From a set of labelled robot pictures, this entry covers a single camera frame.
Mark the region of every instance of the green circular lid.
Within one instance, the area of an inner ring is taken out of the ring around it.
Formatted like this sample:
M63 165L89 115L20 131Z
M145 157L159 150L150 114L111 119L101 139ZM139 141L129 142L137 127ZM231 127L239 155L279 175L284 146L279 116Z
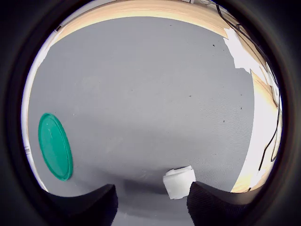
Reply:
M50 113L40 119L39 143L49 170L56 178L68 180L73 171L70 145L60 121Z

